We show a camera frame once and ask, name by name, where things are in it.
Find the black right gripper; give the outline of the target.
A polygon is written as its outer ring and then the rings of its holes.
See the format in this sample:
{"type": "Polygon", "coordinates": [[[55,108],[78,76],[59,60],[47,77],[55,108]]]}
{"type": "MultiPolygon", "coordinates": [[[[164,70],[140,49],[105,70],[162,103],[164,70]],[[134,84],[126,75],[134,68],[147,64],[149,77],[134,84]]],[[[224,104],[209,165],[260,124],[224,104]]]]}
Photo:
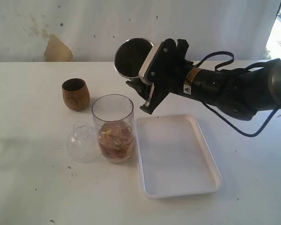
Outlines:
{"type": "MultiPolygon", "coordinates": [[[[169,93],[178,93],[182,91],[182,82],[187,72],[193,67],[193,62],[186,60],[186,53],[189,44],[185,39],[178,39],[176,42],[176,53],[174,58],[174,66],[165,75],[159,78],[159,82],[154,83],[154,90],[149,101],[143,104],[140,109],[152,114],[169,93]]],[[[151,86],[144,84],[140,80],[126,81],[126,84],[133,88],[141,98],[148,98],[151,86]]]]}

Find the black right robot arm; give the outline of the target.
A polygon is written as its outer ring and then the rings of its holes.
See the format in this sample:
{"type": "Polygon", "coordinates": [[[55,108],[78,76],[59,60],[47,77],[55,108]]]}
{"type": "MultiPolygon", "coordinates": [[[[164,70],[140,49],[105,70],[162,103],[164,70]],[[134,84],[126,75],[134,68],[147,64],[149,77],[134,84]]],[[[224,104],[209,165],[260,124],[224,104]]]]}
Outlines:
{"type": "Polygon", "coordinates": [[[258,62],[245,68],[226,69],[234,59],[213,70],[185,58],[184,39],[166,39],[152,45],[143,38],[126,42],[136,82],[130,82],[145,100],[142,111],[152,114],[170,94],[217,107],[238,120],[251,120],[259,111],[281,107],[281,60],[258,62]]]}

